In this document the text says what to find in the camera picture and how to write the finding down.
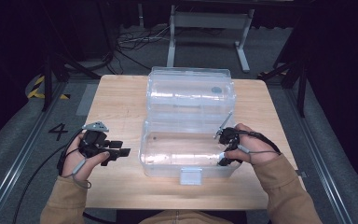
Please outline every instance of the clear plastic container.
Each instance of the clear plastic container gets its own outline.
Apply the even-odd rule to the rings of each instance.
[[[234,113],[236,94],[227,69],[153,67],[146,98],[139,152],[146,175],[183,177],[194,171],[201,178],[229,177],[241,165],[217,166],[225,146],[213,139]],[[231,116],[226,126],[234,124]]]

